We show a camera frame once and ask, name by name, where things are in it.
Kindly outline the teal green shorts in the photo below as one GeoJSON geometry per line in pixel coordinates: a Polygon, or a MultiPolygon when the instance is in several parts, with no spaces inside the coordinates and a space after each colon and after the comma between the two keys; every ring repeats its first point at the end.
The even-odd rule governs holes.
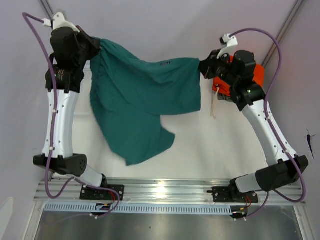
{"type": "Polygon", "coordinates": [[[174,144],[161,116],[201,109],[200,60],[147,62],[110,40],[99,43],[90,61],[91,109],[110,150],[128,166],[138,165],[174,144]]]}

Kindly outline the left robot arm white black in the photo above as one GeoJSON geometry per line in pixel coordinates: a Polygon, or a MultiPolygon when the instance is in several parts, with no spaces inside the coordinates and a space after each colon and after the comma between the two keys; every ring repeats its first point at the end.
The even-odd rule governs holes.
{"type": "Polygon", "coordinates": [[[100,43],[80,26],[62,26],[51,32],[53,53],[45,74],[49,113],[44,147],[33,158],[36,166],[53,173],[74,177],[90,185],[97,200],[108,196],[106,176],[91,168],[85,154],[74,153],[72,132],[74,113],[87,61],[97,56],[100,43]]]}

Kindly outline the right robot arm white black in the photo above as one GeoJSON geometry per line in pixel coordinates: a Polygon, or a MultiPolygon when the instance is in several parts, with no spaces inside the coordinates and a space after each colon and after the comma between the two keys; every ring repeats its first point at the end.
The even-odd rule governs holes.
{"type": "Polygon", "coordinates": [[[303,172],[309,165],[304,155],[290,146],[273,118],[263,88],[254,80],[256,61],[254,54],[239,50],[233,57],[214,50],[199,64],[205,79],[220,78],[229,86],[230,96],[238,110],[251,124],[267,162],[267,167],[255,173],[230,181],[228,196],[239,202],[249,192],[277,191],[277,189],[301,181],[302,201],[306,195],[303,172]]]}

